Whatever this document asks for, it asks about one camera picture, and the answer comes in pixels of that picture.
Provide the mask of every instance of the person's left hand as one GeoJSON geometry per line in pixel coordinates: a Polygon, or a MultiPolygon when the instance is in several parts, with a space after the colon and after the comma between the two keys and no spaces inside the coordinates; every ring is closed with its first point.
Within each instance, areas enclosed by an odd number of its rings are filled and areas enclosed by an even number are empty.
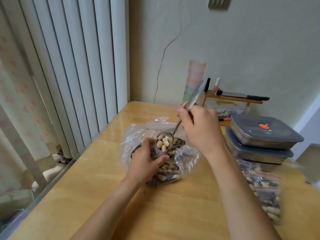
{"type": "Polygon", "coordinates": [[[154,161],[151,160],[150,147],[154,142],[155,139],[145,138],[142,146],[132,154],[132,161],[126,178],[138,183],[139,186],[149,181],[159,167],[169,159],[168,155],[162,155],[154,161]]]}

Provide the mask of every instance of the wooden rack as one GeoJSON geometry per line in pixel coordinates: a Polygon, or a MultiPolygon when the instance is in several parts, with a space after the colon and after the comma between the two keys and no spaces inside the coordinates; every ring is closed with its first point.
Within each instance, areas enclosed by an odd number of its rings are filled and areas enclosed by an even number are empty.
{"type": "MultiPolygon", "coordinates": [[[[208,98],[213,98],[213,99],[223,99],[223,100],[231,100],[231,101],[238,101],[238,102],[245,102],[247,103],[246,105],[249,106],[251,103],[252,104],[263,104],[263,101],[261,100],[253,100],[253,99],[247,99],[244,97],[231,97],[231,96],[223,96],[223,95],[214,95],[212,94],[212,90],[208,90],[207,92],[204,92],[204,97],[202,101],[201,107],[205,105],[206,99],[208,98]]],[[[219,124],[221,126],[229,126],[231,121],[221,121],[219,124]]]]}

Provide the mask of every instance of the stacked plastic cups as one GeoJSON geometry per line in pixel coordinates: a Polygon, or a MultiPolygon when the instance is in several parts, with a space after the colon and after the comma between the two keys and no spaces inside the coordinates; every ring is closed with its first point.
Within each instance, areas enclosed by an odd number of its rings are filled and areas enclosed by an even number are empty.
{"type": "Polygon", "coordinates": [[[184,89],[182,103],[189,100],[196,87],[203,80],[206,65],[206,62],[200,60],[189,61],[188,77],[186,78],[186,87],[184,89]]]}

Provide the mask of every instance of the vertical blind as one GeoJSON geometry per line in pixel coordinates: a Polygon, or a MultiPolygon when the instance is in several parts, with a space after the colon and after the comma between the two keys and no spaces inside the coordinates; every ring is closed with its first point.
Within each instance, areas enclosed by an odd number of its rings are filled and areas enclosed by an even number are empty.
{"type": "Polygon", "coordinates": [[[66,157],[129,98],[128,0],[6,0],[66,157]]]}

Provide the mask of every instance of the pink cup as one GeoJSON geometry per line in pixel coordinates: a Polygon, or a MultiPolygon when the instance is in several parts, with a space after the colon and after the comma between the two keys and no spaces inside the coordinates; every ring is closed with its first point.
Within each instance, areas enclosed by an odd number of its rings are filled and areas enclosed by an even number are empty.
{"type": "Polygon", "coordinates": [[[186,85],[189,88],[194,88],[195,89],[201,83],[201,81],[194,81],[194,80],[191,80],[190,78],[187,77],[186,78],[186,85]]]}
{"type": "Polygon", "coordinates": [[[197,81],[197,82],[202,81],[203,75],[204,75],[204,72],[193,72],[193,71],[190,71],[190,69],[188,70],[188,78],[190,78],[193,81],[197,81]]]}
{"type": "Polygon", "coordinates": [[[204,72],[206,69],[207,63],[201,60],[190,60],[189,61],[189,70],[192,72],[204,72]]]}

